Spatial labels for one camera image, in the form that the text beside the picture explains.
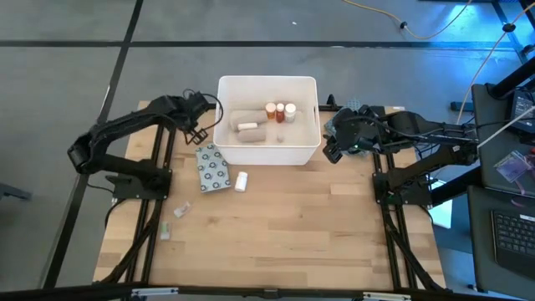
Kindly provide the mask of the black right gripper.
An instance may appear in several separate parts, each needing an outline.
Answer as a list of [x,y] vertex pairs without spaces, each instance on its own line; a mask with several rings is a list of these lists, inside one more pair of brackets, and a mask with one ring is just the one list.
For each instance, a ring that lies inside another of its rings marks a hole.
[[328,161],[337,164],[344,152],[370,151],[378,153],[378,114],[364,105],[358,110],[343,108],[333,119],[335,133],[325,135],[323,153]]

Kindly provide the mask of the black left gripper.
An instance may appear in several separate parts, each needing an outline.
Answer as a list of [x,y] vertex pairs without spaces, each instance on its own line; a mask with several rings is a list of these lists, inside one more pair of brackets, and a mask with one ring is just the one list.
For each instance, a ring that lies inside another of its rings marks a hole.
[[199,118],[210,108],[205,95],[201,92],[195,92],[187,97],[175,97],[174,104],[176,108],[174,109],[173,120],[179,130],[184,130],[185,143],[187,145],[200,145],[208,137],[208,133],[204,128],[195,130],[198,126]]

